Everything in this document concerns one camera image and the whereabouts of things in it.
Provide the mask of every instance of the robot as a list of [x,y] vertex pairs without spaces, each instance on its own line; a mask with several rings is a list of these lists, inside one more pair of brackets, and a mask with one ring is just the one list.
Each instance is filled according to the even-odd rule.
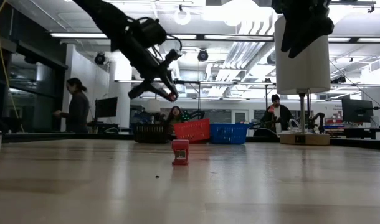
[[[111,51],[120,50],[137,69],[144,81],[135,86],[128,96],[134,99],[145,91],[151,91],[168,101],[176,101],[178,91],[172,80],[169,64],[181,56],[181,42],[178,50],[171,49],[160,60],[148,49],[161,45],[167,33],[158,19],[142,17],[133,19],[114,5],[102,0],[73,0],[96,23],[96,26],[111,40]],[[334,25],[328,16],[331,0],[273,0],[272,8],[283,14],[287,24],[281,51],[289,52],[295,58],[317,38],[333,32]],[[154,79],[160,78],[171,93],[156,88]]]

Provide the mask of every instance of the white cylinder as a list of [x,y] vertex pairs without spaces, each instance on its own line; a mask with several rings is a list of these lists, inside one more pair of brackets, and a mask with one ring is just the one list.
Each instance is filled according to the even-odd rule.
[[299,93],[321,93],[330,90],[330,56],[328,37],[322,36],[309,45],[294,59],[282,52],[285,18],[275,23],[276,84],[277,93],[296,95]]
[[147,101],[146,112],[149,113],[159,113],[161,111],[161,105],[159,104],[159,100],[150,99]]

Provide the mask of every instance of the dark jacket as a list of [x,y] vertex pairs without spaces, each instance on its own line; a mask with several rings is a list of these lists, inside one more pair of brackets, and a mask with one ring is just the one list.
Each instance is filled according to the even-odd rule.
[[[274,113],[270,112],[268,108],[261,122],[269,122],[273,119],[273,116],[274,116]],[[293,116],[290,110],[286,106],[280,105],[280,124],[282,125],[282,131],[285,131],[288,129],[288,122],[290,121],[290,119],[293,119]]]
[[89,100],[81,91],[74,93],[68,113],[61,113],[65,118],[66,131],[87,133],[87,118],[89,114]]

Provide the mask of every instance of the wooden base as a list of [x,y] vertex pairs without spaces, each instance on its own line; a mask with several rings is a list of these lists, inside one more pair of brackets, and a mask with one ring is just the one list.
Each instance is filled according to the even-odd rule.
[[280,135],[281,144],[296,144],[306,146],[328,146],[330,145],[330,135],[328,134],[300,134],[290,133]]

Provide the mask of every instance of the table surface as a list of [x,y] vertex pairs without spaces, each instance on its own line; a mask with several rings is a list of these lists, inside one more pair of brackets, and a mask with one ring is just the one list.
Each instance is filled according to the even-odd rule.
[[3,144],[0,224],[380,224],[380,151],[71,139]]

